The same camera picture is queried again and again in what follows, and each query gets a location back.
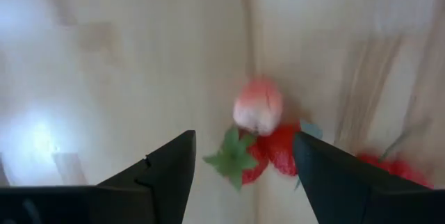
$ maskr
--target green leaf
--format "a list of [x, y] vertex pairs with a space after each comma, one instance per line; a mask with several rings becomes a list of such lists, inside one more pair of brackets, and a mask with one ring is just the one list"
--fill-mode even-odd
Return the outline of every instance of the green leaf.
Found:
[[235, 161], [228, 158], [223, 158], [222, 162], [216, 169], [224, 177], [230, 176], [234, 171], [239, 170]]
[[250, 147], [251, 145], [254, 145], [257, 141], [257, 137], [252, 134], [244, 134], [241, 138], [241, 142], [246, 146]]
[[206, 163], [208, 163], [208, 164], [210, 164], [212, 166], [219, 166], [219, 163], [220, 163], [219, 153], [218, 154], [214, 154], [214, 155], [210, 155], [210, 156], [207, 156], [207, 157], [202, 157], [202, 159]]
[[239, 157], [237, 166], [242, 170], [253, 169], [258, 166], [258, 161], [252, 155], [245, 153]]
[[233, 150], [239, 142], [238, 127], [230, 127], [224, 135], [224, 142], [222, 143], [222, 149], [224, 151]]
[[238, 157], [240, 157], [241, 155], [246, 153], [247, 150], [247, 146], [242, 143], [242, 142], [238, 142], [232, 150], [232, 155], [234, 155], [235, 159], [237, 159]]
[[241, 191], [241, 187], [243, 186], [243, 171], [234, 171], [229, 176], [229, 181], [235, 187], [236, 190]]

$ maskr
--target red strawberry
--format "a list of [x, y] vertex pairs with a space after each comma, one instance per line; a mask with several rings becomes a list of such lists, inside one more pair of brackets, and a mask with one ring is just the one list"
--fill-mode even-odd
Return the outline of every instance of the red strawberry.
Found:
[[259, 148], [258, 143], [248, 147], [247, 152], [258, 161], [258, 165], [253, 169], [243, 170], [243, 185], [257, 180], [269, 164], [266, 153]]
[[270, 162], [281, 173], [296, 176], [298, 171], [293, 158], [292, 142], [300, 131], [300, 124], [280, 125], [270, 136], [259, 136], [258, 143]]
[[268, 159], [258, 145], [255, 136], [240, 133], [238, 128], [227, 130], [221, 148], [214, 155], [204, 157], [218, 173], [240, 190], [244, 184], [254, 182], [266, 169]]
[[266, 136], [280, 123], [282, 95], [266, 77], [257, 77], [243, 88], [234, 105], [235, 123], [258, 135]]
[[358, 154], [357, 158], [361, 161], [374, 165], [381, 168], [392, 175], [397, 175], [403, 179], [408, 179], [417, 184], [431, 187], [425, 176], [419, 171], [415, 171], [412, 167], [405, 161], [397, 159], [395, 161], [379, 161], [378, 157], [370, 154]]

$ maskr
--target wooden surface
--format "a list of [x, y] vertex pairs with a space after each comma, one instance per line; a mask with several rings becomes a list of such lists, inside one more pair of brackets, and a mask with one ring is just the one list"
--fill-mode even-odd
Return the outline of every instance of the wooden surface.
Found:
[[245, 80], [266, 74], [284, 120], [310, 118], [349, 152], [381, 152], [431, 118], [401, 151], [443, 186], [442, 5], [0, 0], [1, 184], [96, 184], [196, 129], [185, 223], [316, 223], [294, 178], [270, 166], [239, 195], [199, 159]]
[[[257, 72], [281, 86], [286, 120], [310, 116], [324, 141], [382, 152], [406, 127], [436, 2], [252, 0]], [[259, 223], [316, 223], [295, 185], [268, 168]]]
[[255, 223], [202, 162], [246, 80], [244, 0], [0, 0], [0, 152], [13, 186], [96, 184], [187, 129], [184, 223]]

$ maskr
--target toy strawberry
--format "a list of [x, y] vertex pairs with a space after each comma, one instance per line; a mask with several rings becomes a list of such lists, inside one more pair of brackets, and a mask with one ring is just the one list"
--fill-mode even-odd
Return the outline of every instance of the toy strawberry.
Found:
[[381, 168], [392, 175], [397, 175], [403, 179], [408, 179], [423, 186], [432, 187], [432, 184], [428, 182], [422, 173], [413, 169], [406, 161], [402, 159], [381, 161], [381, 158], [365, 153], [358, 154], [357, 158], [360, 161]]
[[294, 124], [279, 125], [270, 136], [258, 136], [260, 148], [267, 154], [274, 167], [284, 175], [298, 174], [293, 158], [293, 139], [300, 131], [316, 138], [322, 136], [321, 130], [316, 125], [304, 120]]
[[229, 179], [238, 190], [243, 185], [254, 182], [269, 162], [257, 145], [257, 138], [248, 132], [240, 133], [237, 127], [226, 131], [220, 149], [216, 154], [204, 157], [204, 161]]
[[244, 87], [234, 105], [235, 123], [260, 136], [268, 136], [278, 126], [283, 111], [282, 94], [275, 84], [258, 77]]

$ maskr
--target small blue object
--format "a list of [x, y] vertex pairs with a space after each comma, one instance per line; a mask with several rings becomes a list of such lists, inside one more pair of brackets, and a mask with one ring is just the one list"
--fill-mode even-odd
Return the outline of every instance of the small blue object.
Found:
[[300, 126], [301, 131], [305, 132], [306, 134], [309, 134], [310, 136], [313, 136], [319, 140], [323, 137], [323, 131], [317, 125], [311, 124], [307, 122], [306, 120], [300, 119]]

